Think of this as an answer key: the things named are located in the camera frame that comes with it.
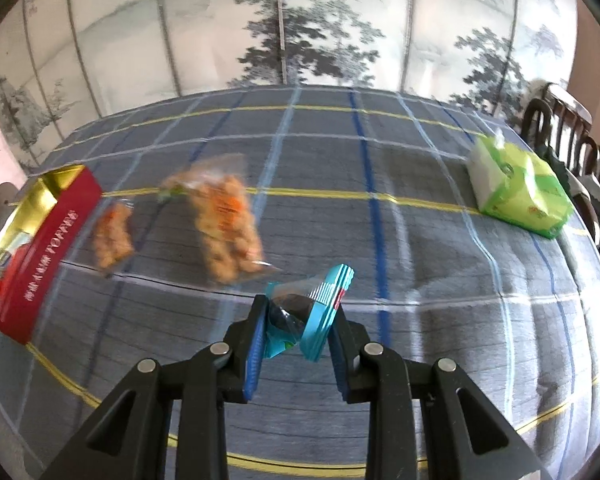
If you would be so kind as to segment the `clear mahua twist packet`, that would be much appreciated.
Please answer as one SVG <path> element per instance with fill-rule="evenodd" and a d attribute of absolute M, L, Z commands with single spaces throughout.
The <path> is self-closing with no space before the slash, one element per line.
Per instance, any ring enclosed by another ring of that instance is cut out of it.
<path fill-rule="evenodd" d="M 181 195 L 188 201 L 209 278 L 223 285 L 276 271 L 265 260 L 246 169 L 243 154 L 224 154 L 196 160 L 159 186 L 162 197 Z"/>

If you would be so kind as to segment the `clear orange snack packet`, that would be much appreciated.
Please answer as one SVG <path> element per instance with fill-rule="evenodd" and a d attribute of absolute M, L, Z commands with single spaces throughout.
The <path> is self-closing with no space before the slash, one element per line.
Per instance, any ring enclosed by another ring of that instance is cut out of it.
<path fill-rule="evenodd" d="M 95 266 L 109 276 L 134 254 L 130 231 L 133 205 L 129 200 L 114 200 L 97 219 L 92 236 Z"/>

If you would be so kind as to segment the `green tissue pack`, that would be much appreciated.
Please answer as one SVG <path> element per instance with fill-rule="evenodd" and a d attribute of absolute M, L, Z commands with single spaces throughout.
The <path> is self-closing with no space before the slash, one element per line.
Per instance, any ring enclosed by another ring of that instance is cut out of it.
<path fill-rule="evenodd" d="M 467 170 L 483 214 L 552 240 L 573 213 L 550 165 L 501 133 L 475 140 Z"/>

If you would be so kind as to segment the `red gold toffee tin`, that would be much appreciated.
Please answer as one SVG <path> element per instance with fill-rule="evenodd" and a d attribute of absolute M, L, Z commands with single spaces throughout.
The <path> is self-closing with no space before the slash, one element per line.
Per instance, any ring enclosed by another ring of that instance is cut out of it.
<path fill-rule="evenodd" d="M 91 215 L 102 188 L 91 170 L 71 165 L 32 180 L 0 229 L 0 332 L 31 341 L 60 262 Z"/>

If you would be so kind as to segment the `painted folding screen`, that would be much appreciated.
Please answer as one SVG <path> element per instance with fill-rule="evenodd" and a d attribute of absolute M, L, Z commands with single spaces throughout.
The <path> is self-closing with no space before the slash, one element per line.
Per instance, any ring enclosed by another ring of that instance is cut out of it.
<path fill-rule="evenodd" d="M 26 168 L 89 122 L 259 84 L 402 91 L 514 120 L 569 79 L 577 0 L 7 0 L 0 129 Z"/>

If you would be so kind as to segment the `dark wooden chair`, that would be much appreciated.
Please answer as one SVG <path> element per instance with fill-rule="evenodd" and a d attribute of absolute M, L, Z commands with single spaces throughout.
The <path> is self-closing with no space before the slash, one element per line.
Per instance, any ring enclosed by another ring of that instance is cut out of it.
<path fill-rule="evenodd" d="M 522 140 L 554 170 L 600 253 L 600 141 L 591 113 L 543 79 L 532 80 L 520 102 Z"/>

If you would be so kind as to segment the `plaid blue grey tablecloth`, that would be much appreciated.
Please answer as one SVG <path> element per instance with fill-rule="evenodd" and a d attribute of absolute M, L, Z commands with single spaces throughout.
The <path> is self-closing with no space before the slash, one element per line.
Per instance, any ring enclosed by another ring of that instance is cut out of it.
<path fill-rule="evenodd" d="M 264 291 L 213 284 L 188 203 L 158 195 L 237 153 L 277 281 L 352 266 L 351 320 L 407 359 L 460 364 L 550 474 L 573 477 L 600 444 L 600 258 L 578 217 L 548 240 L 480 214 L 465 160 L 493 133 L 517 137 L 468 108 L 320 87 L 203 93 L 74 130 L 44 167 L 82 162 L 105 203 L 128 198 L 135 252 L 104 278 L 80 234 L 32 344 L 0 333 L 5 468 L 37 477 L 132 365 L 189 358 Z"/>

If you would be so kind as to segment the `light blue snack packet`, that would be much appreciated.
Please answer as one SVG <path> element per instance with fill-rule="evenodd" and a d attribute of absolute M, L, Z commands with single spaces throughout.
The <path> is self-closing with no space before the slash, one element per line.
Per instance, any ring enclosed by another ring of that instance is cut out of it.
<path fill-rule="evenodd" d="M 312 278 L 268 284 L 265 359 L 299 347 L 306 360 L 317 362 L 354 276 L 355 270 L 340 263 Z"/>

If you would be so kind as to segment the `round grey wall disc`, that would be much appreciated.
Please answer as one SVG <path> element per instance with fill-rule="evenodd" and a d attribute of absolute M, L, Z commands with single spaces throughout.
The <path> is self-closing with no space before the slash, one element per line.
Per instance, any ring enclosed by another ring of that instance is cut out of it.
<path fill-rule="evenodd" d="M 0 184 L 0 221 L 9 212 L 17 194 L 18 188 L 12 182 L 2 182 Z"/>

